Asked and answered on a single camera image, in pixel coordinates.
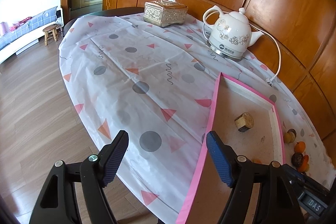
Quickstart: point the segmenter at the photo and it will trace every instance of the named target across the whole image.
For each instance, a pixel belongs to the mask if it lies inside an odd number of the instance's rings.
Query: power cord
[[[206,20],[208,19],[209,16],[211,16],[211,15],[213,15],[213,14],[215,14],[215,13],[219,13],[219,12],[218,12],[218,11],[214,11],[214,12],[210,13],[210,14],[206,17]],[[279,72],[280,72],[280,68],[281,68],[281,52],[280,52],[280,48],[279,48],[278,42],[277,42],[277,41],[275,40],[275,38],[274,38],[271,34],[269,34],[268,32],[259,29],[258,27],[252,25],[251,23],[249,23],[249,24],[250,24],[250,26],[252,26],[252,27],[255,28],[256,30],[258,30],[258,31],[260,31],[260,32],[263,32],[264,34],[266,34],[266,35],[268,35],[270,38],[272,38],[272,40],[274,41],[274,43],[276,44],[276,46],[277,46],[277,48],[278,48],[278,52],[279,52],[279,65],[278,65],[278,70],[277,70],[277,72],[275,73],[275,75],[274,75],[271,79],[266,78],[266,83],[269,84],[270,86],[272,86],[272,85],[273,85],[273,80],[278,76],[278,74],[279,74]],[[205,27],[205,24],[203,24],[203,29],[202,29],[202,31],[203,31],[203,35],[204,35],[204,37],[206,37],[206,35],[205,35],[205,31],[204,31],[204,27]]]

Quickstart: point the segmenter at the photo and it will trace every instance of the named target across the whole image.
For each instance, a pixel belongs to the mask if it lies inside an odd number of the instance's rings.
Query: small stool
[[[48,45],[48,34],[49,34],[50,31],[52,31],[52,35],[53,35],[53,37],[55,39],[55,42],[57,41],[57,30],[56,30],[56,27],[58,27],[58,24],[52,24],[52,25],[50,25],[48,27],[45,27],[43,29],[43,31],[44,31],[44,45],[45,46]]]

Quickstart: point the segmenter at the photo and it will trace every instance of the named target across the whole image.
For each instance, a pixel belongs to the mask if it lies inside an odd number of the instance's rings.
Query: kettle
[[[219,12],[219,18],[215,24],[207,23],[207,16],[210,12]],[[239,8],[239,12],[233,11],[225,14],[218,6],[207,10],[203,15],[203,22],[211,29],[208,46],[216,53],[223,53],[234,59],[240,59],[247,47],[252,46],[262,32],[252,32],[245,9]]]

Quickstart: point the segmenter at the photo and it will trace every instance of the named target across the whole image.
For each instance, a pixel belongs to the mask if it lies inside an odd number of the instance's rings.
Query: plastic tablecloth
[[[203,23],[160,28],[143,14],[77,19],[59,46],[59,66],[83,125],[100,150],[119,130],[129,147],[118,177],[166,224],[181,210],[196,167],[215,80],[224,72],[275,102],[282,130],[306,143],[308,175],[330,188],[336,171],[307,114],[249,51],[235,62],[205,45]],[[290,164],[294,145],[285,144]]]

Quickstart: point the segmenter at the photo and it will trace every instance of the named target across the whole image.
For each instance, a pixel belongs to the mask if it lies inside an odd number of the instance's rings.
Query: ornate tissue box
[[[188,7],[183,4],[167,0],[154,0],[145,3],[143,20],[159,27],[183,24],[187,11]]]

